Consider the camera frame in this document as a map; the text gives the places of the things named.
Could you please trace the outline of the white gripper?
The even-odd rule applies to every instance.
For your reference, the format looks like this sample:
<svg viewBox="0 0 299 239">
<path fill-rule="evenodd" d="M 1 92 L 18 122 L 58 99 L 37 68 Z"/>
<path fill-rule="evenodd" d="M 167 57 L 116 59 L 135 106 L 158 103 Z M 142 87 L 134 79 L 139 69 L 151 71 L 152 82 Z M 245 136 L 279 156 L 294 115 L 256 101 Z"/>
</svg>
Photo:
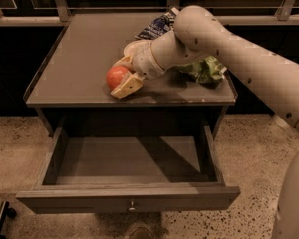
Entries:
<svg viewBox="0 0 299 239">
<path fill-rule="evenodd" d="M 142 77 L 154 80 L 165 74 L 165 70 L 157 63 L 151 51 L 151 43 L 139 47 L 136 51 L 127 56 L 121 57 L 112 64 L 116 70 L 137 72 Z M 125 73 L 111 90 L 111 95 L 122 99 L 140 89 L 144 79 L 137 73 Z"/>
</svg>

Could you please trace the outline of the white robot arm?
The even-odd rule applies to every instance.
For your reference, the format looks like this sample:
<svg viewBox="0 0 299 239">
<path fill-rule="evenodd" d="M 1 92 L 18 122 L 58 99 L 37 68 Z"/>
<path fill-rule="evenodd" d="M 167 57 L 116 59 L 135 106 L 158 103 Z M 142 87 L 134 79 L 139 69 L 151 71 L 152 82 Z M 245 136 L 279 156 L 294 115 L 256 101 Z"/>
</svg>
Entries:
<svg viewBox="0 0 299 239">
<path fill-rule="evenodd" d="M 206 9 L 188 6 L 176 14 L 173 28 L 138 44 L 116 61 L 128 69 L 111 95 L 121 99 L 175 66 L 208 55 L 219 60 L 262 102 L 299 132 L 299 64 L 231 32 Z M 299 239 L 299 153 L 281 188 L 272 239 Z"/>
</svg>

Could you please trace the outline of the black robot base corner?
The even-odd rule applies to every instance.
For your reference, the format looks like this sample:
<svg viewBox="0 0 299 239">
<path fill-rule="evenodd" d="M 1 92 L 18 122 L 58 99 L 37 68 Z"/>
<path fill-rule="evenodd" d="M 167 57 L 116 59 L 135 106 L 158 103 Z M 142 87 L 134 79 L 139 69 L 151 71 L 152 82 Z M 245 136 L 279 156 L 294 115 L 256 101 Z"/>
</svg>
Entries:
<svg viewBox="0 0 299 239">
<path fill-rule="evenodd" d="M 7 239 L 5 235 L 1 233 L 6 218 L 13 219 L 17 216 L 16 210 L 10 206 L 9 201 L 3 201 L 0 205 L 0 239 Z"/>
</svg>

